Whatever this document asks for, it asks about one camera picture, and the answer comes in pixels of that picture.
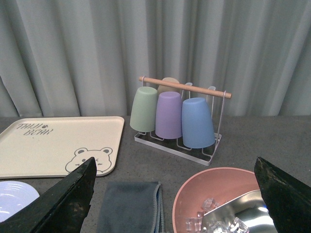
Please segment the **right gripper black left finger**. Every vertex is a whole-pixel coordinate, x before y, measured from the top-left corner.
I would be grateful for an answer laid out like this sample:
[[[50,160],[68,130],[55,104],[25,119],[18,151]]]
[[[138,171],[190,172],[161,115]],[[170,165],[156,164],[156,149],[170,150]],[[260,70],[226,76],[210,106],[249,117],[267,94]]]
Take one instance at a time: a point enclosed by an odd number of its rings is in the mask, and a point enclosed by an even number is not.
[[[96,179],[91,157],[31,204],[0,224],[2,233],[78,233],[90,210]]]

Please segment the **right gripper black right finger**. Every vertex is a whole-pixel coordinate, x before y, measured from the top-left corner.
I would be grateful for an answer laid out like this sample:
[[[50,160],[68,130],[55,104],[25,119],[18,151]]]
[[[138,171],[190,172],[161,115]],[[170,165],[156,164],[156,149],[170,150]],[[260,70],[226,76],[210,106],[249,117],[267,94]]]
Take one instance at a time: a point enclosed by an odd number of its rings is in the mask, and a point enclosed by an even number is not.
[[[309,233],[311,188],[262,157],[254,173],[277,232]]]

